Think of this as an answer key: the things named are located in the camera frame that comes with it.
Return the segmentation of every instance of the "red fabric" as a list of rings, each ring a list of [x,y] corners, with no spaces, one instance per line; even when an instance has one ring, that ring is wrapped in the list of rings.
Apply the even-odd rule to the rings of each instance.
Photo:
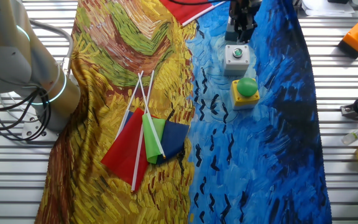
[[[137,145],[139,142],[140,129],[142,127],[143,113],[144,112],[139,108],[135,110],[134,114],[101,161],[102,164],[106,165],[114,174],[129,185],[132,185],[132,178],[135,170]],[[139,189],[148,165],[149,163],[146,158],[146,148],[143,138],[135,191]]]
[[[178,0],[182,2],[194,2],[192,0]],[[202,4],[198,6],[184,6],[170,2],[169,0],[160,0],[160,2],[172,13],[173,16],[183,24],[193,16],[212,6],[212,4]]]

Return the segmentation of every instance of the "green brush strokes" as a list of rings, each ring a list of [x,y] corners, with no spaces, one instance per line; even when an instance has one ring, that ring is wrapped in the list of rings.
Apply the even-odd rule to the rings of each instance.
[[[155,137],[152,132],[151,123],[147,117],[147,114],[143,115],[143,130],[144,130],[144,142],[146,146],[146,156],[147,161],[151,164],[157,163],[157,158],[161,155],[161,152],[158,148],[158,144],[155,141]],[[161,142],[162,133],[164,131],[165,120],[164,119],[157,119],[152,118],[153,125],[155,127],[155,131],[157,132],[157,136]]]
[[[155,53],[165,36],[167,36],[168,40],[172,43],[172,34],[168,29],[168,23],[162,24],[158,28],[158,30],[154,32],[152,39],[149,40],[140,32],[140,30],[132,22],[132,20],[129,18],[126,11],[120,4],[110,2],[106,4],[106,7],[111,13],[114,24],[116,25],[122,39],[134,50],[144,55],[150,56]],[[99,51],[97,55],[92,56],[92,60],[94,60],[94,62],[100,66],[100,69],[98,70],[99,73],[111,80],[115,86],[136,86],[136,83],[138,81],[137,73],[129,71],[124,67],[120,66],[117,62],[114,61],[114,59],[112,59],[112,57],[108,54],[107,50],[102,47],[98,47],[95,42],[93,42],[91,36],[85,32],[84,27],[89,28],[91,24],[91,21],[86,14],[86,10],[84,8],[78,8],[77,14],[78,15],[76,17],[76,23],[81,33],[75,33],[74,35],[77,39],[79,39],[80,35],[82,34],[82,39],[86,42],[82,46],[82,49],[78,50],[83,50],[88,44],[90,44],[90,47],[86,51],[86,54],[93,54]],[[170,46],[159,58],[157,66],[155,68],[156,74],[160,70],[163,64],[162,62],[172,53],[174,53],[174,50],[175,48]],[[147,76],[144,76],[142,81],[144,86],[149,86],[150,76],[149,74],[146,75]]]

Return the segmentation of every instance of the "metal grating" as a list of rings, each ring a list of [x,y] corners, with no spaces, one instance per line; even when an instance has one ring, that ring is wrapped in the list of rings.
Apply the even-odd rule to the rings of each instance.
[[[29,17],[71,33],[76,0],[24,0]],[[358,98],[358,59],[352,61],[336,49],[344,34],[358,22],[354,17],[305,17],[300,23],[311,56],[316,83],[324,166],[335,224],[358,223],[358,163],[353,156],[358,141],[343,146],[340,138],[358,128],[358,121],[343,118],[339,106]],[[68,42],[58,35],[34,29],[56,60],[67,52]],[[5,122],[12,122],[1,113]],[[21,133],[21,127],[14,129]],[[52,146],[10,142],[0,136],[0,224],[33,223],[42,197]]]

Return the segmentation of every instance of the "cable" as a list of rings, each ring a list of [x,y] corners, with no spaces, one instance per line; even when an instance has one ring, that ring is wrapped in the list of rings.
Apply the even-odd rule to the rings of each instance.
[[[39,95],[41,96],[42,98],[42,102],[43,102],[43,105],[44,105],[44,108],[45,110],[48,109],[48,118],[46,118],[46,116],[44,116],[43,114],[43,121],[41,122],[41,127],[31,136],[27,137],[27,138],[21,138],[19,136],[17,136],[16,134],[14,134],[12,131],[8,129],[6,129],[5,131],[7,131],[9,134],[11,134],[13,137],[15,138],[11,138],[9,137],[6,133],[3,133],[0,131],[0,135],[5,137],[6,139],[9,139],[11,141],[32,141],[36,138],[38,138],[40,135],[42,135],[42,133],[44,133],[45,129],[47,128],[47,125],[50,121],[50,117],[51,117],[51,107],[50,107],[50,104],[47,103],[48,102],[48,97],[47,96],[42,96],[42,91],[45,91],[45,90],[41,90],[41,92],[39,93]],[[6,128],[5,124],[1,121],[1,118],[0,118],[0,124]]]
[[[16,100],[13,98],[13,96],[10,93],[7,93],[7,95],[13,100],[13,102],[15,102],[15,104],[17,104]]]
[[[13,108],[16,108],[16,107],[22,105],[22,104],[25,103],[27,100],[30,100],[32,97],[34,97],[33,95],[34,95],[35,92],[36,92],[36,91],[32,92],[28,97],[26,97],[24,100],[20,101],[18,104],[0,108],[0,111],[11,110],[11,109],[13,109]]]
[[[9,93],[8,93],[8,95],[9,95],[9,96],[11,97],[11,99],[16,103],[16,100],[15,100]],[[6,106],[6,105],[4,104],[4,100],[3,100],[2,97],[1,97],[1,94],[0,94],[0,102],[1,102],[1,104],[2,104],[3,106]],[[40,118],[41,118],[42,116],[44,116],[44,114],[46,113],[46,111],[47,111],[47,109],[44,109],[44,110],[42,111],[41,115],[39,116],[39,118],[37,118],[37,119],[35,119],[35,120],[33,120],[33,121],[24,121],[24,122],[25,122],[25,123],[34,123],[34,122],[37,122],[37,121],[40,120]],[[12,111],[7,110],[7,112],[8,112],[12,117],[14,117],[14,118],[16,118],[16,119],[19,119]],[[35,116],[35,117],[38,117],[36,114],[30,113],[30,112],[27,112],[27,114],[30,114],[30,115]]]
[[[43,29],[46,29],[46,30],[49,30],[50,32],[54,32],[56,34],[61,34],[64,36],[64,38],[66,38],[68,40],[68,43],[69,43],[69,46],[68,46],[68,52],[67,52],[67,57],[68,58],[71,58],[71,55],[73,53],[73,49],[74,49],[74,41],[73,39],[71,38],[71,35],[68,34],[66,31],[62,30],[61,28],[59,27],[54,27],[54,26],[51,26],[49,24],[44,24],[43,22],[38,22],[38,21],[35,21],[33,19],[30,19],[30,23],[32,25],[35,25],[37,27],[41,27]]]
[[[176,1],[176,0],[168,0],[168,1],[176,3],[176,4],[181,4],[184,6],[199,6],[199,5],[203,5],[203,4],[210,4],[210,3],[223,2],[223,1],[238,2],[239,0],[213,0],[213,1],[203,1],[203,2],[180,2],[180,1]]]
[[[34,101],[36,97],[37,97],[37,95],[32,96],[32,98],[31,98],[30,101]],[[23,112],[22,116],[21,116],[16,122],[14,122],[13,124],[11,124],[11,125],[9,125],[9,126],[0,128],[0,131],[5,131],[6,129],[9,129],[9,128],[14,128],[14,127],[17,126],[20,122],[22,122],[22,120],[24,119],[24,116],[25,116],[27,110],[29,110],[30,106],[31,106],[31,104],[29,103],[29,104],[27,105],[27,107],[25,108],[25,112]]]

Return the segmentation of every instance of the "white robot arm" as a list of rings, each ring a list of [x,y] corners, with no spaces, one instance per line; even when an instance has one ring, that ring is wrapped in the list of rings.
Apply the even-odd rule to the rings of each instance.
[[[15,91],[27,98],[35,88],[43,89],[51,107],[47,127],[60,132],[80,100],[79,88],[66,76],[70,68],[72,39],[64,31],[57,31],[71,41],[63,72],[34,34],[32,24],[56,32],[46,24],[30,22],[19,0],[0,0],[0,93]],[[31,104],[38,115],[45,113],[45,102],[42,103],[40,95]]]

